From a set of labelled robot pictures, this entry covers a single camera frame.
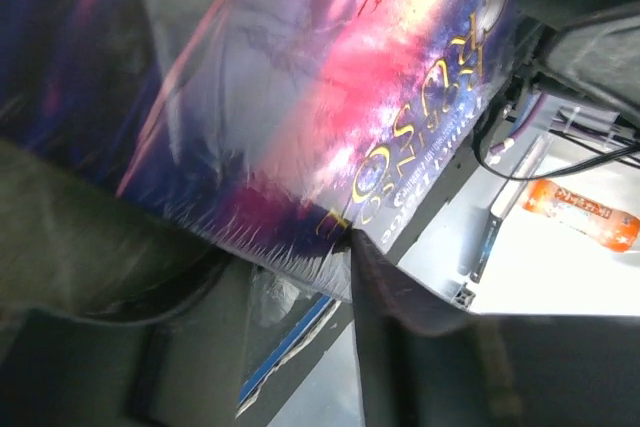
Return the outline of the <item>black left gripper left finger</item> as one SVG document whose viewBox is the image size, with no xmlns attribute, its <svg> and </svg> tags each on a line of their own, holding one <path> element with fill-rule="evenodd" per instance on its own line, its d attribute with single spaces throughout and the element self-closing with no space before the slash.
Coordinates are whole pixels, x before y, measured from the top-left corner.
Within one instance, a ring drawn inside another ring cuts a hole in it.
<svg viewBox="0 0 640 427">
<path fill-rule="evenodd" d="M 81 320 L 173 321 L 213 306 L 193 355 L 171 369 L 190 425 L 235 420 L 250 266 L 10 143 L 1 146 L 1 298 Z"/>
</svg>

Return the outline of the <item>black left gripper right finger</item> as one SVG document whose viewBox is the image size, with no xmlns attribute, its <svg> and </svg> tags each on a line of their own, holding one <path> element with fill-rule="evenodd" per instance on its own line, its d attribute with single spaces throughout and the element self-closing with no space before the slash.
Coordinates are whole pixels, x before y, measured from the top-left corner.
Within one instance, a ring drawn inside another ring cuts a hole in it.
<svg viewBox="0 0 640 427">
<path fill-rule="evenodd" d="M 639 323 L 480 316 L 440 299 L 350 233 L 368 426 L 635 426 Z"/>
</svg>

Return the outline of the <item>purple shrink-wrapped Robinson Crusoe book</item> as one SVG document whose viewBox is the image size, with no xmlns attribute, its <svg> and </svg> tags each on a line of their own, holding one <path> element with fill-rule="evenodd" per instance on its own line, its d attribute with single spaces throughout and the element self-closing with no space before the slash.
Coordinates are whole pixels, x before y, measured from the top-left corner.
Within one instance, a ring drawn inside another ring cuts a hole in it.
<svg viewBox="0 0 640 427">
<path fill-rule="evenodd" d="M 348 299 L 503 85 L 513 0 L 1 0 L 1 135 Z"/>
</svg>

